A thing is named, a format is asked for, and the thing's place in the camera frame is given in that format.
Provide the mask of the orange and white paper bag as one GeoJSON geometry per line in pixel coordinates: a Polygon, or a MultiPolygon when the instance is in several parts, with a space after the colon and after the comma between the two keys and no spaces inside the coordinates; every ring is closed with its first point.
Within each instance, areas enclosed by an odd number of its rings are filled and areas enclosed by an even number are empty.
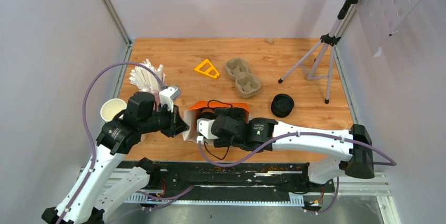
{"type": "Polygon", "coordinates": [[[189,125],[190,129],[187,131],[184,131],[182,133],[183,140],[188,141],[188,142],[194,142],[194,143],[202,142],[204,144],[204,150],[207,152],[207,154],[213,156],[217,160],[224,160],[229,153],[230,146],[223,147],[223,148],[226,148],[226,152],[222,157],[214,155],[212,152],[210,152],[209,146],[213,146],[214,139],[206,139],[197,132],[197,119],[198,119],[198,115],[204,108],[212,108],[215,110],[216,108],[226,108],[226,107],[243,108],[249,113],[248,121],[252,118],[252,116],[250,114],[249,106],[246,103],[237,103],[237,102],[227,103],[227,102],[222,102],[222,101],[215,100],[215,99],[212,99],[209,101],[201,100],[201,101],[196,102],[194,105],[192,105],[189,109],[187,109],[184,112],[183,119],[189,125]]]}

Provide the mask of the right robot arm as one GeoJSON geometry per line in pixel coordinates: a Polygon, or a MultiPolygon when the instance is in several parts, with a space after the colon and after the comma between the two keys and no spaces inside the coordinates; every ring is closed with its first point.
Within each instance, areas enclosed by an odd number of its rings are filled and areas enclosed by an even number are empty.
{"type": "Polygon", "coordinates": [[[374,178],[372,141],[366,127],[322,130],[298,127],[268,118],[248,122],[227,114],[197,119],[198,139],[215,147],[236,147],[250,152],[300,150],[326,155],[310,163],[300,177],[303,189],[314,191],[328,180],[345,174],[358,179],[374,178]]]}

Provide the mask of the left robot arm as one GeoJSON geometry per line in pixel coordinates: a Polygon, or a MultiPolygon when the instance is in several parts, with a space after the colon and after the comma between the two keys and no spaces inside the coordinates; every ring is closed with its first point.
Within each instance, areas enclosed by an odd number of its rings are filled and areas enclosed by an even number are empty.
{"type": "Polygon", "coordinates": [[[189,129],[174,104],[179,95],[180,90],[174,86],[162,90],[159,110],[154,109],[156,100],[151,93],[140,91],[130,97],[126,109],[103,125],[95,151],[69,194],[58,206],[45,209],[42,219],[46,223],[106,223],[137,190],[157,188],[161,182],[160,165],[143,158],[125,178],[103,191],[115,168],[143,134],[161,131],[175,137],[189,129]]]}

